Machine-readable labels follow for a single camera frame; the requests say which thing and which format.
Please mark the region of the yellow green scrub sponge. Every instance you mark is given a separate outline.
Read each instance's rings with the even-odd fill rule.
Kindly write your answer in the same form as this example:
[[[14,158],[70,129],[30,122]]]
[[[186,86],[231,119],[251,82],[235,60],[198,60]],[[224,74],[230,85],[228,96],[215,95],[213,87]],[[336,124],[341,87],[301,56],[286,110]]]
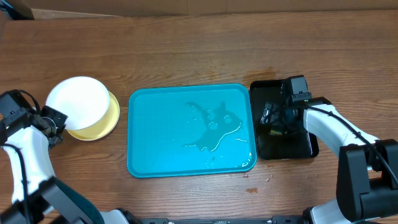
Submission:
[[[272,125],[271,130],[269,131],[269,134],[275,135],[275,136],[283,136],[286,132],[287,132],[287,128],[285,126]]]

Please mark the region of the white plate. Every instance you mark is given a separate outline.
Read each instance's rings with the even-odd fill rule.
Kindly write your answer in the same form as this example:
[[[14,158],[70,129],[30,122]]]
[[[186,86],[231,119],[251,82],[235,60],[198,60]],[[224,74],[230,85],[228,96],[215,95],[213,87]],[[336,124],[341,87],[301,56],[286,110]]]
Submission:
[[[47,106],[65,114],[68,130],[85,129],[98,122],[109,108],[109,92],[97,79],[72,77],[49,93]]]

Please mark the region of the yellow plate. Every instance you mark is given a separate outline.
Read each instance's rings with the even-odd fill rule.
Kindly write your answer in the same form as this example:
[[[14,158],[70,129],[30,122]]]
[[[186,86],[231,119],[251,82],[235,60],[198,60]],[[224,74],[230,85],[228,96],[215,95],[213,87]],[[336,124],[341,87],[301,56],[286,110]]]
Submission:
[[[104,116],[95,124],[78,130],[67,130],[74,138],[82,141],[95,141],[107,136],[116,127],[120,117],[120,105],[117,98],[109,92],[109,107]]]

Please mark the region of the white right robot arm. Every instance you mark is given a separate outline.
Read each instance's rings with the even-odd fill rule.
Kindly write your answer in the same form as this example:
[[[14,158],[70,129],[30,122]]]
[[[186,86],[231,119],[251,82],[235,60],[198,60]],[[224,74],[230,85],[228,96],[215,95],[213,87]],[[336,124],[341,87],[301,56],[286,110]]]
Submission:
[[[338,157],[335,199],[306,209],[299,223],[372,223],[397,215],[396,140],[363,132],[323,97],[264,105],[262,124],[286,134],[296,122]]]

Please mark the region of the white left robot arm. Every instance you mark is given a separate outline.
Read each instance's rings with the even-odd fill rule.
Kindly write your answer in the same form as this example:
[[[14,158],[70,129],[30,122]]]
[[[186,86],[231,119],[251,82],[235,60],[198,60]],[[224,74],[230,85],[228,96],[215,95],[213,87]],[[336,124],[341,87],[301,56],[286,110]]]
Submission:
[[[58,144],[66,119],[44,106],[40,111],[11,111],[1,121],[1,146],[10,158],[14,178],[14,202],[1,214],[1,223],[40,223],[53,210],[59,213],[54,223],[139,223],[125,209],[99,211],[56,178],[49,149]]]

